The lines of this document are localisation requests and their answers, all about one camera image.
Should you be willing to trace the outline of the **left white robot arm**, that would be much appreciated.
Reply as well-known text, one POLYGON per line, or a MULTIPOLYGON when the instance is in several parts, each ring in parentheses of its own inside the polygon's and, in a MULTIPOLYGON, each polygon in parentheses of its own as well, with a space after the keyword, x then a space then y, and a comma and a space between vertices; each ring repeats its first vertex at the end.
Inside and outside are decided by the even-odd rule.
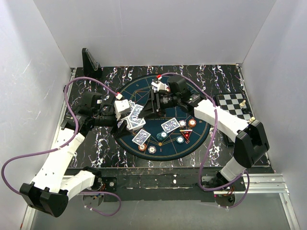
POLYGON ((31 183, 22 184, 20 193, 31 208, 54 217, 59 217, 68 202, 80 192, 87 194, 110 194, 116 191, 117 180, 103 177, 100 170, 84 167, 73 177, 63 180, 63 176, 76 150, 94 127, 112 127, 113 132, 125 130, 127 123, 118 127, 120 117, 130 111, 129 101, 116 97, 113 104, 103 104, 102 94, 86 92, 81 102, 73 108, 75 116, 66 117, 59 131, 57 143, 64 144, 77 132, 65 147, 48 155, 45 163, 31 183))

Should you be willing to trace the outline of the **blue white chips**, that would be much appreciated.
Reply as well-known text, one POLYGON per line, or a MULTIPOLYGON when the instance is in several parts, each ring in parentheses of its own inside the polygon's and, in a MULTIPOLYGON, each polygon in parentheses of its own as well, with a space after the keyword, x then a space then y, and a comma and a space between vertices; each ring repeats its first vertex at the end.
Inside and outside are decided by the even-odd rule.
POLYGON ((179 121, 180 127, 185 127, 186 126, 186 121, 185 120, 180 120, 179 121))

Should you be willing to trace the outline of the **red yellow chip stack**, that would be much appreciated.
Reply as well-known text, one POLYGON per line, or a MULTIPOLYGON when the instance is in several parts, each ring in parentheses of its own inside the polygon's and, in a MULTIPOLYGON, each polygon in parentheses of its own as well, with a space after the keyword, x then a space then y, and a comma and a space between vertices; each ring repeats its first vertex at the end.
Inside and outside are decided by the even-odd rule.
POLYGON ((139 146, 139 150, 140 151, 145 151, 147 149, 147 145, 146 144, 142 144, 139 146))

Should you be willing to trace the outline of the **blue card being drawn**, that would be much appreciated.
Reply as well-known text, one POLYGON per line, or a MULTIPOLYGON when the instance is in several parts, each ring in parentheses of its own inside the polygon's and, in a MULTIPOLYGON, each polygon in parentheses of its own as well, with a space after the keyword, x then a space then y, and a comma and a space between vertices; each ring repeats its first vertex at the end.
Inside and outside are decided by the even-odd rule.
POLYGON ((128 117, 128 120, 130 122, 134 122, 136 124, 140 124, 142 122, 142 119, 139 118, 139 114, 142 111, 142 109, 143 109, 142 105, 135 104, 131 114, 128 117))

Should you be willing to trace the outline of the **green poker chip stack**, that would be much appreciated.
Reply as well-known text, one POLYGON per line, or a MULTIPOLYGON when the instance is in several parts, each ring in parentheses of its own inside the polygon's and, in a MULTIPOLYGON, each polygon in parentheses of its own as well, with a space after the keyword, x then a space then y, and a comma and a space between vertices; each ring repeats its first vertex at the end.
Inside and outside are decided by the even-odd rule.
POLYGON ((157 138, 157 140, 158 141, 163 141, 163 140, 165 140, 166 138, 167 138, 167 133, 166 132, 160 132, 160 133, 158 133, 157 135, 156 135, 156 138, 157 138))

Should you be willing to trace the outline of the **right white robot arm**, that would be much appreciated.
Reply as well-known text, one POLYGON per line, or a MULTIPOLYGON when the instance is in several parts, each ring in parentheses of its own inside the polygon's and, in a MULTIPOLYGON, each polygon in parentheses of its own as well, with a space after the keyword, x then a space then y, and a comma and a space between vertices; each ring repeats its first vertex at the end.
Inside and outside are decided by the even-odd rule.
POLYGON ((226 134, 235 144, 233 157, 211 180, 212 187, 226 191, 244 170, 251 168, 269 150, 264 125, 256 119, 247 121, 230 114, 218 107, 204 91, 192 93, 187 86, 188 81, 189 78, 183 75, 169 73, 167 83, 170 91, 160 85, 156 91, 151 90, 139 117, 161 117, 165 109, 178 106, 183 112, 226 134))

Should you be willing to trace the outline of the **red yellow chips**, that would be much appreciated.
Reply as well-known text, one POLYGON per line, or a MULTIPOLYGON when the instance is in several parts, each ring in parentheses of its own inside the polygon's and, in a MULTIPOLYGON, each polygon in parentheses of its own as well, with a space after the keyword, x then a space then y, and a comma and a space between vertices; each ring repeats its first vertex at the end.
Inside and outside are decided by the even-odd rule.
POLYGON ((196 120, 194 119, 190 119, 189 122, 188 122, 188 126, 189 127, 195 127, 197 124, 196 120))

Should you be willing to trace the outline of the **red black triangle marker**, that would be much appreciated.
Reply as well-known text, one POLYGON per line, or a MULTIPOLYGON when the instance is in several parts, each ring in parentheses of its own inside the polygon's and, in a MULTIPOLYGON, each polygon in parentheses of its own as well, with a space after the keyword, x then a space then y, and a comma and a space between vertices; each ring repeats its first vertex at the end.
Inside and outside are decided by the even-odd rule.
POLYGON ((180 130, 180 133, 182 134, 182 136, 184 137, 184 139, 189 142, 189 138, 190 138, 190 135, 192 133, 192 130, 191 129, 186 129, 186 130, 180 130))

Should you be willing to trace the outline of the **blue white chip stack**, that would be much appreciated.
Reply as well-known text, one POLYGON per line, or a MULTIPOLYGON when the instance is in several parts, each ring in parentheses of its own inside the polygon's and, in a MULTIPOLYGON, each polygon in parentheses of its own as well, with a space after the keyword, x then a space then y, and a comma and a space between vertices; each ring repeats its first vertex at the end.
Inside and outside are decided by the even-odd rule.
POLYGON ((156 153, 156 147, 155 147, 155 146, 150 146, 150 147, 148 148, 148 152, 149 152, 150 154, 156 153))

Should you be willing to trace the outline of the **dealt blue playing card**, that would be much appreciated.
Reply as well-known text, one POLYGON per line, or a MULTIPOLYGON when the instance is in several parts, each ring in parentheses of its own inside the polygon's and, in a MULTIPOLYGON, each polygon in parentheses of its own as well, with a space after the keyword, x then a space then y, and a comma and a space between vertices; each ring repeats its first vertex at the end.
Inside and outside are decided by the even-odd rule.
POLYGON ((133 109, 135 108, 135 102, 129 101, 129 105, 130 105, 130 110, 133 111, 133 109))

